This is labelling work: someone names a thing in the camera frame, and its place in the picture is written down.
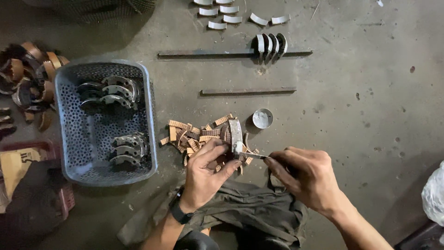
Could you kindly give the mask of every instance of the stack of brake shoes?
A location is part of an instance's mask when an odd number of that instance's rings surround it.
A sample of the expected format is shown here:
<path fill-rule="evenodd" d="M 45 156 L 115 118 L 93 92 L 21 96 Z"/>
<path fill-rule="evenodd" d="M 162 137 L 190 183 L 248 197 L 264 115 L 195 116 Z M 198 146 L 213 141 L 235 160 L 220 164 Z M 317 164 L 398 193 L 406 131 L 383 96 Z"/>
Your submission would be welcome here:
<path fill-rule="evenodd" d="M 77 87 L 80 108 L 88 114 L 99 113 L 105 105 L 117 103 L 127 109 L 137 110 L 142 97 L 138 82 L 119 76 L 110 76 L 102 82 L 85 82 Z"/>
<path fill-rule="evenodd" d="M 267 64 L 270 61 L 275 63 L 287 52 L 287 39 L 281 33 L 277 35 L 259 34 L 256 35 L 255 40 L 257 40 L 258 45 L 255 49 L 259 53 L 259 64 L 262 64 L 262 62 Z"/>
<path fill-rule="evenodd" d="M 140 167 L 146 161 L 147 137 L 145 134 L 136 132 L 130 135 L 114 138 L 113 150 L 110 154 L 110 163 L 114 165 L 129 164 Z"/>

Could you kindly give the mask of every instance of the black wristwatch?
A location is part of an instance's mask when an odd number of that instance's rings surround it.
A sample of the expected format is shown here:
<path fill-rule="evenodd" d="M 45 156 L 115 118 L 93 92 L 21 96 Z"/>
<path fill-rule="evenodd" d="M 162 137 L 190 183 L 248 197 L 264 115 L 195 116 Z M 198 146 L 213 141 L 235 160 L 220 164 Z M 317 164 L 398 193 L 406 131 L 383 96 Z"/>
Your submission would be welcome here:
<path fill-rule="evenodd" d="M 179 189 L 176 197 L 170 203 L 170 212 L 173 215 L 174 219 L 178 221 L 181 225 L 187 224 L 191 217 L 193 217 L 194 213 L 184 213 L 179 207 L 180 196 L 182 195 L 183 188 Z"/>

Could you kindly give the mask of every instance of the plastic bag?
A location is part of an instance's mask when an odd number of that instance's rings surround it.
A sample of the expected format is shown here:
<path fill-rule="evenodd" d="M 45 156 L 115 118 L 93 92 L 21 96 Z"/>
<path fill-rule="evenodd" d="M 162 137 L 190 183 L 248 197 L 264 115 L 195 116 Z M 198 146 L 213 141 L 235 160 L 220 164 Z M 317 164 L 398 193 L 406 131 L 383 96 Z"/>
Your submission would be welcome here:
<path fill-rule="evenodd" d="M 421 196 L 422 207 L 427 217 L 444 226 L 444 161 L 428 178 Z"/>

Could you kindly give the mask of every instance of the human hand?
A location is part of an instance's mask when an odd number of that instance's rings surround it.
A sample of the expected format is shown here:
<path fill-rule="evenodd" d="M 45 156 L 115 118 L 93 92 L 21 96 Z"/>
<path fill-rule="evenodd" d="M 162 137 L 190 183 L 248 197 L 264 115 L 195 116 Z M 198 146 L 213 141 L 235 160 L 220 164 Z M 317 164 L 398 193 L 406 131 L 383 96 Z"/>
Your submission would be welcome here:
<path fill-rule="evenodd" d="M 193 213 L 205 205 L 242 164 L 239 160 L 231 160 L 219 172 L 215 171 L 218 162 L 225 162 L 224 154 L 228 149 L 226 142 L 211 139 L 190 157 L 186 165 L 185 188 L 179 201 L 183 212 Z"/>
<path fill-rule="evenodd" d="M 270 157 L 264 162 L 273 175 L 307 207 L 329 218 L 348 202 L 326 152 L 288 147 Z"/>

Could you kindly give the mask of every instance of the gray concrete floor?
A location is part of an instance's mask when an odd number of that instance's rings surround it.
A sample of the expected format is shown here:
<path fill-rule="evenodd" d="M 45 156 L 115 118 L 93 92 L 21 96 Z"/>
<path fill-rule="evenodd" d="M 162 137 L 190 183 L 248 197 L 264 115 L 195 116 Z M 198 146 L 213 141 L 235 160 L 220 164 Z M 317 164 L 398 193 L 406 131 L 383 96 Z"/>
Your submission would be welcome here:
<path fill-rule="evenodd" d="M 154 81 L 157 138 L 167 135 L 163 126 L 169 119 L 200 126 L 232 112 L 245 123 L 256 109 L 268 108 L 274 123 L 250 131 L 250 146 L 264 154 L 289 145 L 327 151 L 341 189 L 395 244 L 425 222 L 420 193 L 443 158 L 444 26 L 439 16 L 444 2 L 383 2 L 380 7 L 373 0 L 324 0 L 310 21 L 315 0 L 237 0 L 244 22 L 218 32 L 206 30 L 209 19 L 197 18 L 198 7 L 189 0 L 164 0 L 148 21 L 136 17 L 111 26 L 72 24 L 50 11 L 3 1 L 0 47 L 38 40 L 70 59 L 97 55 L 140 62 Z M 292 20 L 261 29 L 246 22 L 252 11 L 263 18 L 290 14 Z M 314 54 L 267 66 L 247 59 L 159 61 L 155 56 L 166 49 L 244 48 L 262 32 L 284 33 L 291 46 Z M 297 92 L 198 95 L 203 88 L 269 86 L 297 86 Z M 19 129 L 8 140 L 22 131 L 35 134 Z M 75 208 L 40 248 L 123 248 L 115 234 L 125 221 L 141 206 L 154 207 L 150 196 L 183 178 L 181 156 L 173 147 L 162 147 L 159 159 L 159 173 L 141 183 L 76 186 Z M 256 160 L 244 176 L 235 178 L 263 186 L 266 173 L 266 166 Z M 303 248 L 345 245 L 329 221 L 311 212 Z"/>

